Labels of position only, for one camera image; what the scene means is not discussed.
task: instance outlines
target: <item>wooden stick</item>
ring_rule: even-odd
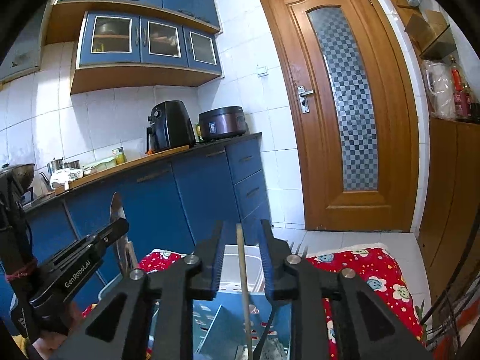
[[[247,339],[247,350],[249,360],[253,360],[254,352],[251,347],[251,324],[250,324],[250,300],[247,286],[247,266],[245,263],[245,244],[243,242],[243,229],[240,223],[237,223],[237,245],[238,261],[240,263],[240,284],[241,300],[243,305],[243,318],[245,319],[245,336]]]

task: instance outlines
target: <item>checkered glass panel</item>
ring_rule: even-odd
[[[342,146],[345,191],[376,190],[377,133],[370,89],[357,44],[342,10],[308,14],[318,37],[332,86]]]

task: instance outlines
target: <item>red rubber band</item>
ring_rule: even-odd
[[[37,259],[34,257],[32,261],[30,261],[28,264],[26,264],[24,267],[20,268],[18,271],[12,273],[12,274],[5,274],[5,280],[8,283],[11,283],[12,281],[20,278],[25,278],[27,276],[30,276],[35,269],[37,268]]]

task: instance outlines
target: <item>rice cooker lid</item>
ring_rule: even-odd
[[[199,117],[212,117],[226,114],[243,114],[243,108],[238,106],[222,107],[202,112]]]

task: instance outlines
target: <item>wok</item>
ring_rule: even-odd
[[[8,172],[11,170],[15,177],[17,178],[18,182],[23,188],[23,192],[25,192],[28,187],[32,184],[33,177],[35,175],[35,164],[34,163],[26,163],[20,165],[12,165],[4,164],[2,169],[0,169],[0,174],[4,172]]]

